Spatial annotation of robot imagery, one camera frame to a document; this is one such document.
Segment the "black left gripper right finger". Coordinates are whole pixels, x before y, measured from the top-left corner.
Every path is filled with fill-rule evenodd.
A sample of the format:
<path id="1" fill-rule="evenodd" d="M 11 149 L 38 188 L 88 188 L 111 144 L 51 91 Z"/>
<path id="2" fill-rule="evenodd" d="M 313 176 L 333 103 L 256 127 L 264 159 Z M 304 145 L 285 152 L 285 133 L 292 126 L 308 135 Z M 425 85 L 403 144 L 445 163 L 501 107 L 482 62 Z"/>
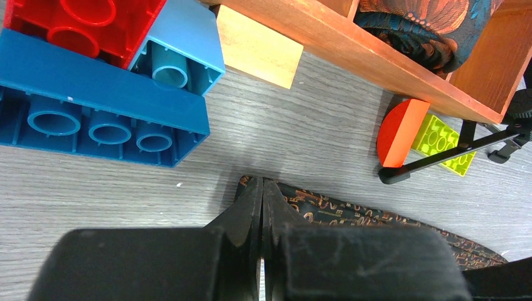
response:
<path id="1" fill-rule="evenodd" d="M 409 226 L 319 226 L 263 183 L 267 300 L 470 300 L 443 238 Z"/>

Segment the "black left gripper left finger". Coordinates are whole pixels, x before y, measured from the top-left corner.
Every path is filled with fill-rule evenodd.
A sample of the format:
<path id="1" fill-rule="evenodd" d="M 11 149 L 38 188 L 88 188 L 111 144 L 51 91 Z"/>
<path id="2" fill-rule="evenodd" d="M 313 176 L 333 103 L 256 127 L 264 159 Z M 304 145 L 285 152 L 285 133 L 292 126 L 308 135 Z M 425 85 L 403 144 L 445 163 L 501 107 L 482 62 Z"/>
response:
<path id="1" fill-rule="evenodd" d="M 30 300 L 257 300 L 263 179 L 200 228 L 89 228 L 61 237 Z"/>

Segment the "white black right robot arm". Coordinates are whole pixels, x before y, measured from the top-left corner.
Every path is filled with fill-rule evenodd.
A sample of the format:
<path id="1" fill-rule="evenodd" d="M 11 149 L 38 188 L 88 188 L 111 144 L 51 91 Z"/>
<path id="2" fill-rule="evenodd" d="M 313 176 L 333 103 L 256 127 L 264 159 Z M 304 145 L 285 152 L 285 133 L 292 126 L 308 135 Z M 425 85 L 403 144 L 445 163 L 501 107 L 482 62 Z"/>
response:
<path id="1" fill-rule="evenodd" d="M 531 300 L 531 258 L 467 270 L 473 300 Z"/>

